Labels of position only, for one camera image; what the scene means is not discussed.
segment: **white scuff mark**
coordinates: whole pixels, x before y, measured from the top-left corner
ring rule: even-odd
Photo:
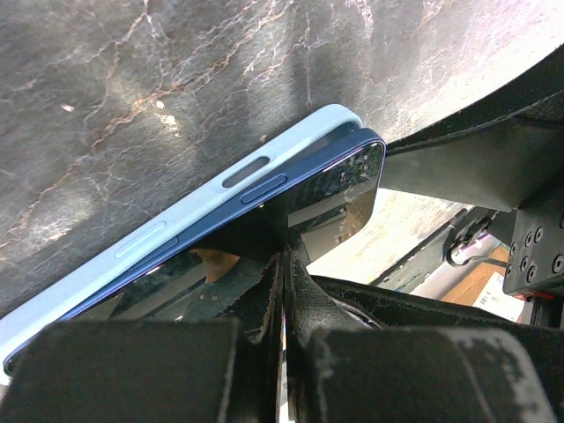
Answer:
[[[495,350],[507,354],[511,360],[501,364],[501,368],[505,372],[507,381],[515,395],[515,404],[520,409],[522,421],[530,423],[557,421],[527,350],[513,336],[504,330],[494,329],[446,329],[440,330],[440,332],[447,336],[461,356],[464,356],[463,362],[464,358],[468,361],[464,350],[471,350],[477,342],[486,343]]]
[[[56,201],[50,205],[55,221],[40,215],[29,225],[26,246],[29,253],[46,248],[49,244],[59,240],[78,225],[93,215],[93,201],[84,194],[72,191],[55,193]]]
[[[368,0],[346,0],[345,4],[348,7],[356,6],[364,22],[364,37],[366,39],[372,38],[374,31],[374,16],[372,16],[372,8],[368,4]]]
[[[478,399],[480,407],[482,407],[482,411],[486,415],[488,421],[495,423],[497,419],[495,418],[494,412],[492,411],[492,407],[487,401],[486,394],[479,384],[479,379],[476,375],[476,372],[474,371],[474,367],[472,366],[472,364],[468,360],[468,357],[466,357],[466,354],[464,354],[464,351],[462,351],[460,346],[457,343],[453,343],[453,346],[455,347],[456,353],[458,354],[458,357],[460,357],[460,360],[462,361],[462,364],[466,369],[466,374],[468,375],[470,384],[474,388],[476,398]]]
[[[333,376],[333,365],[338,363],[338,360],[331,353],[331,349],[327,344],[326,337],[329,335],[327,330],[319,330],[316,336],[317,352],[315,357],[315,366],[319,372],[321,380],[329,379]],[[327,421],[328,406],[325,392],[323,391],[323,383],[317,383],[317,395],[319,397],[319,408],[322,415],[322,421]]]
[[[233,326],[231,331],[231,345],[235,345],[235,339],[237,339],[238,331]],[[227,369],[225,372],[224,389],[221,396],[221,402],[219,403],[219,416],[218,421],[227,421],[227,408],[229,407],[229,393],[233,386],[233,369],[235,363],[235,352],[236,348],[229,348],[229,360],[227,362]]]
[[[173,126],[176,125],[176,119],[172,115],[167,115],[165,116],[163,123],[168,126]]]

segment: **blue smartphone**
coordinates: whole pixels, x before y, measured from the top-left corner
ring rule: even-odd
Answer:
[[[384,153],[385,144],[372,130],[360,129],[353,123],[337,127],[309,150],[155,249],[58,320],[107,319],[118,315],[182,318],[186,315],[183,310],[187,296],[205,282],[201,262],[186,254],[194,247],[229,251],[238,256],[263,250],[263,257],[253,257],[260,261],[280,251],[284,247],[282,241],[300,251],[306,263],[315,261],[367,223]],[[167,276],[168,269],[175,266],[181,266],[182,271]],[[26,344],[7,357],[7,374]]]
[[[80,315],[101,299],[108,297],[111,293],[126,286],[132,280],[146,274],[178,252],[203,239],[228,222],[239,218],[256,207],[260,207],[280,193],[301,184],[312,175],[320,174],[315,181],[317,187],[327,185],[327,183],[335,183],[327,181],[333,176],[330,170],[336,165],[350,160],[357,162],[355,166],[367,167],[367,164],[362,162],[371,159],[376,160],[377,156],[378,164],[375,166],[373,163],[371,168],[373,172],[376,171],[379,176],[385,153],[385,143],[383,143],[380,136],[373,130],[366,128],[358,129],[358,127],[350,123],[341,125],[335,132],[336,133],[333,133],[332,136],[338,136],[338,139],[331,140],[330,137],[327,137],[325,143],[315,146],[315,151],[311,152],[306,150],[286,162],[284,166],[267,174],[255,184],[243,190],[240,195],[223,203],[220,207],[201,218],[196,224],[185,229],[160,248],[153,251],[128,271],[114,279],[110,284],[104,286],[90,298],[63,315],[60,320],[67,320],[76,315]],[[339,174],[338,178],[344,181],[347,179],[347,175]],[[346,183],[354,184],[355,181],[349,179]],[[309,191],[316,191],[318,197],[330,197],[331,194],[327,189],[319,190],[315,189],[315,187],[311,187]],[[315,192],[309,192],[305,197],[309,197],[312,203],[317,200]],[[289,207],[285,213],[291,216],[293,213],[292,206]]]

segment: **marble veining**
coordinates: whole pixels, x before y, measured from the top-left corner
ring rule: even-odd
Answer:
[[[558,0],[5,0],[0,315],[312,110],[393,141],[541,60],[561,21]]]

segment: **gray marble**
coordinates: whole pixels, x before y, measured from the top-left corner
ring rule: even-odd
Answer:
[[[479,99],[558,3],[4,0],[0,315],[323,105],[392,141]]]

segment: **cable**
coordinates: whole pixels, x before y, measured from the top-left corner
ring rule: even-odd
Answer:
[[[468,264],[469,262],[479,262],[479,263],[492,264],[494,266],[502,267],[503,269],[505,269],[508,266],[507,262],[504,262],[502,260],[496,260],[495,258],[491,258],[491,257],[487,257],[487,256],[472,256],[472,257],[464,260],[462,263],[457,263],[452,258],[452,252],[455,248],[456,248],[456,246],[454,248],[450,249],[449,252],[447,253],[447,263],[450,264],[452,267],[463,267],[466,264]]]

